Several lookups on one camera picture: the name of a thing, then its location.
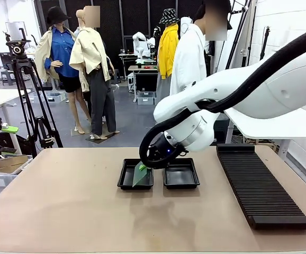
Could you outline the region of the dark grey bin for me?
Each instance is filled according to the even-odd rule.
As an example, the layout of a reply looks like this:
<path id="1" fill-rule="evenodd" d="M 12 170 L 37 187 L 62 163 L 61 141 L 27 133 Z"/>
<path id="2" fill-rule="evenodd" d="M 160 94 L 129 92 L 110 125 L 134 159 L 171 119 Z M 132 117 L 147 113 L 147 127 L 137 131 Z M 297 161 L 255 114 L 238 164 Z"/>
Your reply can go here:
<path id="1" fill-rule="evenodd" d="M 230 119 L 225 115 L 220 115 L 214 123 L 215 143 L 225 143 Z"/>

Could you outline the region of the black cabinet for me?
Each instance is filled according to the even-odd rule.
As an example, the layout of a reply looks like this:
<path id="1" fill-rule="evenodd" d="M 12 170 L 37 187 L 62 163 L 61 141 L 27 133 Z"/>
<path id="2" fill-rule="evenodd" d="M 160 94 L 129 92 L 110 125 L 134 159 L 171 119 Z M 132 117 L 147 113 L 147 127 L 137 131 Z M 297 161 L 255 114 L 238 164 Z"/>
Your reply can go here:
<path id="1" fill-rule="evenodd" d="M 157 87 L 157 73 L 136 73 L 136 90 L 139 92 L 155 92 Z"/>

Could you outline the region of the clear plastic storage box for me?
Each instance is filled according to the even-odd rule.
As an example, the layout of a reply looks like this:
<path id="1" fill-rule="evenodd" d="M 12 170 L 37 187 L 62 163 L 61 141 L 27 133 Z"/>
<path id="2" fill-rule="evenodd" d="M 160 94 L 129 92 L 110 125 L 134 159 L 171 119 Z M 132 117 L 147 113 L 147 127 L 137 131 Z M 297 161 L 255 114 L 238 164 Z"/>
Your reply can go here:
<path id="1" fill-rule="evenodd" d="M 138 105 L 154 105 L 155 93 L 154 92 L 138 92 L 137 103 Z"/>
<path id="2" fill-rule="evenodd" d="M 65 93 L 45 91 L 45 95 L 46 95 L 48 102 L 61 103 L 62 101 L 66 101 Z"/>

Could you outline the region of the green circuit board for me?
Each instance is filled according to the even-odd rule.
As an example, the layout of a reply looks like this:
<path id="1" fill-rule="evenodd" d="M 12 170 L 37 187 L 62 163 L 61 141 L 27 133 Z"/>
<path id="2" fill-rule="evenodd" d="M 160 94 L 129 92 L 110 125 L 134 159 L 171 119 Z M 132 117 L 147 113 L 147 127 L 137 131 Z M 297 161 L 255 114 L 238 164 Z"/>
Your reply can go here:
<path id="1" fill-rule="evenodd" d="M 148 167 L 147 170 L 140 171 L 138 164 L 134 168 L 132 187 L 136 187 L 136 186 L 150 186 L 151 187 L 153 183 L 152 169 Z"/>

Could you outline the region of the thin black light stand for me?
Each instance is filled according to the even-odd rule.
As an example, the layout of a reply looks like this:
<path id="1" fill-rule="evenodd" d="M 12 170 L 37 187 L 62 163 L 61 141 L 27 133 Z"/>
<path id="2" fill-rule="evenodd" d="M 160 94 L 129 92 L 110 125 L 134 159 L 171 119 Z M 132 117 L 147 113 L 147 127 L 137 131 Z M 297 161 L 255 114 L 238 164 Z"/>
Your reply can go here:
<path id="1" fill-rule="evenodd" d="M 267 40 L 268 40 L 268 37 L 269 37 L 269 33 L 270 33 L 270 27 L 266 26 L 264 37 L 263 37 L 262 49 L 261 49 L 260 57 L 259 57 L 260 60 L 262 60 L 265 57 L 265 50 L 266 50 L 266 46 L 267 46 Z"/>

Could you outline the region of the black slotted board rack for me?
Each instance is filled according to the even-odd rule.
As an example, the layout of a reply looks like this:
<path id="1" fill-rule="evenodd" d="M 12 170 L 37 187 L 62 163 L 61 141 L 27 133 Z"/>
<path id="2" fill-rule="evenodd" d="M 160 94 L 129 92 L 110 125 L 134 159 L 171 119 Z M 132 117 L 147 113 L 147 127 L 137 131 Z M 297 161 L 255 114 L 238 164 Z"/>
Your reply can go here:
<path id="1" fill-rule="evenodd" d="M 219 144 L 217 156 L 254 230 L 306 230 L 306 215 L 251 144 Z"/>

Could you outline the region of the black patterned bucket hat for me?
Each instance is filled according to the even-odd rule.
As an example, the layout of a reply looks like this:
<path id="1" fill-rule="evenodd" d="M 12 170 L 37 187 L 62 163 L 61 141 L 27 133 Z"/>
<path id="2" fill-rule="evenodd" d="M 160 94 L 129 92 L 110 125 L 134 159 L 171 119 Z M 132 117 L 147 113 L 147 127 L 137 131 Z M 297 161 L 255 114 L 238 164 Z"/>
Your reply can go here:
<path id="1" fill-rule="evenodd" d="M 173 24 L 178 23 L 180 19 L 176 15 L 174 8 L 167 8 L 163 10 L 163 15 L 159 21 L 159 24 Z"/>

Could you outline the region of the mannequin with yellow top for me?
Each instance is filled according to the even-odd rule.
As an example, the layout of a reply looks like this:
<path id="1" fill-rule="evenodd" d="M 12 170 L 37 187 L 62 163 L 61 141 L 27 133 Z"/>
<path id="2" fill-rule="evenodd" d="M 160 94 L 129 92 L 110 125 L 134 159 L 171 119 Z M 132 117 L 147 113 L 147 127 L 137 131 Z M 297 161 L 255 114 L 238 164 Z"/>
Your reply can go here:
<path id="1" fill-rule="evenodd" d="M 178 23 L 165 24 L 158 47 L 156 104 L 169 95 L 174 56 L 178 42 Z"/>

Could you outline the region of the mannequin with cream jacket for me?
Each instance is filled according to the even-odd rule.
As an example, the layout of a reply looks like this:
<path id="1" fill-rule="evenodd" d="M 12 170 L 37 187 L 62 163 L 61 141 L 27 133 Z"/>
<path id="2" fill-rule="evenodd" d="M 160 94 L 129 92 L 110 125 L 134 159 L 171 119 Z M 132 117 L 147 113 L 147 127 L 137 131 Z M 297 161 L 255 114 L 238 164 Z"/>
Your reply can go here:
<path id="1" fill-rule="evenodd" d="M 115 117 L 115 102 L 110 83 L 110 73 L 114 67 L 106 54 L 102 37 L 95 29 L 100 27 L 100 8 L 85 6 L 76 12 L 81 20 L 79 33 L 75 39 L 69 65 L 81 71 L 81 81 L 88 83 L 92 105 L 91 134 L 102 136 L 103 118 L 106 120 L 108 133 L 117 131 Z"/>

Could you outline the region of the small wood-top table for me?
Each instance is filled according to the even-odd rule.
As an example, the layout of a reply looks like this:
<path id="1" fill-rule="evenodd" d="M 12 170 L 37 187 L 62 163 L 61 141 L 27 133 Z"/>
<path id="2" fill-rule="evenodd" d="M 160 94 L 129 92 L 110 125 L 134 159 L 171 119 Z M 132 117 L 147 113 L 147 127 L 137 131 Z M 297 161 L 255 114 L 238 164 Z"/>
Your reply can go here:
<path id="1" fill-rule="evenodd" d="M 131 87 L 133 88 L 133 92 L 134 92 L 133 102 L 136 103 L 138 91 L 136 90 L 135 74 L 153 72 L 153 73 L 157 73 L 158 75 L 158 70 L 157 70 L 156 65 L 133 65 L 128 68 L 128 71 L 130 72 L 128 76 L 128 85 L 131 85 Z"/>

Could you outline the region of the black stand with legs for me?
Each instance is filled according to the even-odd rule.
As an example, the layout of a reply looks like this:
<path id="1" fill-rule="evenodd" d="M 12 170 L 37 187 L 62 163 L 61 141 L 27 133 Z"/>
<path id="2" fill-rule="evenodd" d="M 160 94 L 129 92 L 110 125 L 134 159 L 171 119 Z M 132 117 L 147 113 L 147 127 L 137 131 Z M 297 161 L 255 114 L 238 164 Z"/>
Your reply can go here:
<path id="1" fill-rule="evenodd" d="M 238 45 L 238 42 L 239 42 L 241 34 L 242 34 L 242 30 L 245 26 L 246 17 L 247 17 L 248 11 L 249 11 L 253 1 L 254 0 L 246 0 L 246 5 L 244 5 L 242 7 L 241 11 L 238 11 L 238 13 L 241 13 L 241 18 L 240 18 L 240 21 L 239 21 L 239 24 L 238 24 L 237 32 L 236 32 L 234 40 L 233 40 L 233 45 L 231 47 L 230 54 L 229 54 L 229 57 L 228 57 L 228 61 L 227 61 L 227 64 L 226 64 L 226 69 L 230 69 L 230 67 L 231 67 L 233 58 L 234 58 L 235 53 L 236 53 L 237 45 Z"/>

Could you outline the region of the black bag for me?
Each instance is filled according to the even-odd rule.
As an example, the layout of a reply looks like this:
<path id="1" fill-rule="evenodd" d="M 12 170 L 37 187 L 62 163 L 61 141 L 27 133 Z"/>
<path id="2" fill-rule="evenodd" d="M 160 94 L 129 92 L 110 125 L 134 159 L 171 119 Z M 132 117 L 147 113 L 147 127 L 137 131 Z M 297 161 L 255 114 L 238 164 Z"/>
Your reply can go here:
<path id="1" fill-rule="evenodd" d="M 19 135 L 17 135 L 16 137 L 21 149 L 21 153 L 23 155 L 32 155 L 32 147 L 30 145 L 30 142 Z M 14 148 L 11 135 L 9 133 L 0 132 L 0 146 Z"/>

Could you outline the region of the brown cardboard box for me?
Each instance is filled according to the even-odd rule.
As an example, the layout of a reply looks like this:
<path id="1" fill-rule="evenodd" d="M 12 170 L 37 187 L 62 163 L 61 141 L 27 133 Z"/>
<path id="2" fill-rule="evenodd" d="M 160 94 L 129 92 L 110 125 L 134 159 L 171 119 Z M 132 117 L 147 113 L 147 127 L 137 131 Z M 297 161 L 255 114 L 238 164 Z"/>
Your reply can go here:
<path id="1" fill-rule="evenodd" d="M 28 161 L 26 155 L 0 159 L 0 173 L 11 174 Z"/>

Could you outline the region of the dark computer monitor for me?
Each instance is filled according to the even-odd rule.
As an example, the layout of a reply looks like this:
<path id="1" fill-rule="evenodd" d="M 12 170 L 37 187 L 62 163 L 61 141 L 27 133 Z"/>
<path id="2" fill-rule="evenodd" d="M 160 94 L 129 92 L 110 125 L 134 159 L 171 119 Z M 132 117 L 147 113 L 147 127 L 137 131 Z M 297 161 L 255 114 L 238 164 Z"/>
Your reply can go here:
<path id="1" fill-rule="evenodd" d="M 3 68 L 11 70 L 12 68 L 12 56 L 9 52 L 0 52 L 0 58 L 3 64 Z"/>

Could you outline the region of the black brimmed hat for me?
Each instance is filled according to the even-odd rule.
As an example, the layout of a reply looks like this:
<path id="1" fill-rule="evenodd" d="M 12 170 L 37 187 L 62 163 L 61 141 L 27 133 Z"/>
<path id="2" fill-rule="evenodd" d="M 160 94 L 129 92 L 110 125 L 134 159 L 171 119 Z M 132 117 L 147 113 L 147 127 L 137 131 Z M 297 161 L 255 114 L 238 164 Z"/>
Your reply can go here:
<path id="1" fill-rule="evenodd" d="M 59 6 L 53 6 L 48 9 L 46 22 L 49 26 L 64 22 L 70 19 L 70 16 L 65 14 Z"/>

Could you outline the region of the mannequin with blue shirt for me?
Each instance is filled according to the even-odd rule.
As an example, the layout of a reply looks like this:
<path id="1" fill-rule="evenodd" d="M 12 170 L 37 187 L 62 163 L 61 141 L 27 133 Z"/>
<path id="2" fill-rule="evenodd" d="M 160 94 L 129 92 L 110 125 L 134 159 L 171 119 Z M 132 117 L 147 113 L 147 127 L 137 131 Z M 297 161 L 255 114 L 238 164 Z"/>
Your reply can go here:
<path id="1" fill-rule="evenodd" d="M 70 29 L 64 26 L 64 21 L 69 19 L 59 6 L 48 10 L 47 23 L 49 29 L 44 33 L 35 51 L 35 65 L 42 81 L 49 77 L 59 80 L 68 95 L 69 107 L 73 114 L 75 130 L 84 134 L 77 112 L 78 102 L 88 121 L 91 116 L 83 98 L 79 71 L 69 65 L 71 51 L 74 46 L 75 36 Z"/>

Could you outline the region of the person in white shirt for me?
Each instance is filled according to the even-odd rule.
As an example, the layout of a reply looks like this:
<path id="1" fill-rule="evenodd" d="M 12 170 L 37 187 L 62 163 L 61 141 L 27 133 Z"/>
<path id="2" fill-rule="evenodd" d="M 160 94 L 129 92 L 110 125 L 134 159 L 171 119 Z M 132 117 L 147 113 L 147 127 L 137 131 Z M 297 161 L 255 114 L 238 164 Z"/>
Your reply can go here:
<path id="1" fill-rule="evenodd" d="M 232 29 L 228 15 L 230 0 L 205 0 L 177 45 L 170 95 L 182 92 L 195 81 L 206 78 L 205 45 L 207 41 L 224 41 Z"/>

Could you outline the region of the black ESD tray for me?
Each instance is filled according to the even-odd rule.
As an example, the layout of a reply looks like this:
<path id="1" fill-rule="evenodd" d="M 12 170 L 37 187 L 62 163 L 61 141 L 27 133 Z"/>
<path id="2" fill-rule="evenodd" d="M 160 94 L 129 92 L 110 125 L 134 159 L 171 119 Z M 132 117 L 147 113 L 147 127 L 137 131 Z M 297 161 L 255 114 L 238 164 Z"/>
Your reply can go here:
<path id="1" fill-rule="evenodd" d="M 167 189 L 195 189 L 200 185 L 192 158 L 170 162 L 163 170 L 163 181 Z"/>
<path id="2" fill-rule="evenodd" d="M 140 162 L 140 159 L 124 159 L 123 165 L 120 173 L 120 177 L 118 180 L 117 186 L 122 190 L 148 190 L 151 189 L 154 185 L 154 175 L 153 175 L 153 183 L 152 186 L 136 186 L 132 187 L 134 168 Z"/>

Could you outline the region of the black mannequin base plate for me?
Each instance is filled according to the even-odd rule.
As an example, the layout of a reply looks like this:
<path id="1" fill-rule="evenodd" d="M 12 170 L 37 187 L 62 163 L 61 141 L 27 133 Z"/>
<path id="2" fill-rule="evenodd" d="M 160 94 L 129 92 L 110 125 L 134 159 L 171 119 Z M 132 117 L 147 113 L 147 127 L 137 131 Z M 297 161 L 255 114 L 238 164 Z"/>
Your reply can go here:
<path id="1" fill-rule="evenodd" d="M 98 135 L 94 135 L 94 134 L 90 134 L 85 140 L 95 143 L 95 144 L 100 144 L 102 142 L 104 142 L 107 139 L 112 138 L 113 136 L 119 134 L 120 131 L 115 131 L 115 132 L 111 132 L 108 133 L 107 135 L 102 135 L 102 136 L 98 136 Z"/>

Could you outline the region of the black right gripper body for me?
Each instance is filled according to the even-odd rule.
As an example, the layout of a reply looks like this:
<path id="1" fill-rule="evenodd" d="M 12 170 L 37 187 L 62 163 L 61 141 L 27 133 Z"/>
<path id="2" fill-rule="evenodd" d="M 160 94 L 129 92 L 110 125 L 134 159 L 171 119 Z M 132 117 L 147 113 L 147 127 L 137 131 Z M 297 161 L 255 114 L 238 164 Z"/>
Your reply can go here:
<path id="1" fill-rule="evenodd" d="M 173 153 L 176 148 L 170 144 L 170 141 L 174 143 L 175 140 L 169 134 L 161 133 L 149 146 L 149 160 L 161 160 Z"/>

